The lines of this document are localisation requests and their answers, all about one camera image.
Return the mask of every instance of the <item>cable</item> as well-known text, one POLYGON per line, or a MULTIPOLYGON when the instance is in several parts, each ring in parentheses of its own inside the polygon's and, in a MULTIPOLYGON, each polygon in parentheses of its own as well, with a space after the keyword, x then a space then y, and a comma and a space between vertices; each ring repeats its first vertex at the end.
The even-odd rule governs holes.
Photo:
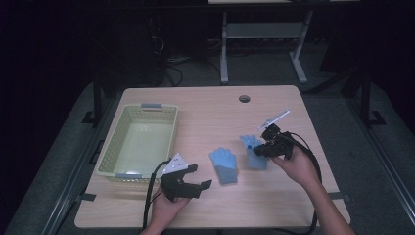
POLYGON ((151 204, 151 198, 152 198, 152 192, 153 192, 153 186, 155 184, 155 180, 156 180, 156 175, 157 175, 157 171, 159 171, 160 167, 162 165, 167 165, 170 162, 170 160, 164 161, 161 164, 159 164, 155 171, 152 173, 152 176, 150 178, 150 182, 149 182, 149 188, 147 189, 147 197, 146 197, 146 205, 144 206, 144 215, 143 215, 143 230, 147 228, 147 220, 148 220, 148 216, 149 216, 149 208, 150 208, 150 204, 151 204))

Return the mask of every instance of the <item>blue cloth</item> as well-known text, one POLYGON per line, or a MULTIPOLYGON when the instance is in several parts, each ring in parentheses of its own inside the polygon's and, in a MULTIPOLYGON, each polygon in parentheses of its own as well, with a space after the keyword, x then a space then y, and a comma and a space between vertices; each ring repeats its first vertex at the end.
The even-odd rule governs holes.
POLYGON ((254 135, 242 135, 239 137, 244 142, 247 149, 248 166, 253 169, 266 169, 268 158, 264 156, 258 156, 254 152, 254 147, 261 145, 262 142, 256 139, 254 135))
POLYGON ((220 184, 237 183, 236 156, 230 150, 218 148, 209 154, 220 184))

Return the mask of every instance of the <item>human hand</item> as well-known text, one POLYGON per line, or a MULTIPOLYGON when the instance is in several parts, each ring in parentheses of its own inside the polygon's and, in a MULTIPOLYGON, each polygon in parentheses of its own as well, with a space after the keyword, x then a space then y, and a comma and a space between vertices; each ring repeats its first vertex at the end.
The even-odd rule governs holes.
POLYGON ((271 160, 303 188, 320 182, 311 159, 297 146, 293 147, 290 160, 283 160, 278 157, 271 158, 271 160))
POLYGON ((171 202, 165 196, 162 188, 159 188, 153 195, 152 219, 150 220, 150 224, 140 234, 161 234, 190 200, 190 198, 176 198, 174 202, 171 202))

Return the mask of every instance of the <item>basket handle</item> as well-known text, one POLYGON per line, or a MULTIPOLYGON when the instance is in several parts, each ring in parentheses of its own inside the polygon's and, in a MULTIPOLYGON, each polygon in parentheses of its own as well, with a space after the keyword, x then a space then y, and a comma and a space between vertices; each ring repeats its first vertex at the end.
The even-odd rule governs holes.
POLYGON ((143 109, 161 109, 161 104, 151 104, 151 103, 145 103, 141 104, 141 108, 143 109))
POLYGON ((124 178, 124 179, 141 179, 143 178, 142 174, 126 174, 126 173, 116 173, 115 178, 124 178))

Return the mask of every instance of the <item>plastic basket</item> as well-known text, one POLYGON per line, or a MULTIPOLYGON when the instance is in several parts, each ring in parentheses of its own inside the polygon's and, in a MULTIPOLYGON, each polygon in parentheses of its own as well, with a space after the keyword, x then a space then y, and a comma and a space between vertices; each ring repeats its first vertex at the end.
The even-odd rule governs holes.
POLYGON ((97 174, 111 181, 148 182, 156 167, 172 156, 177 113, 172 105, 124 106, 97 174))

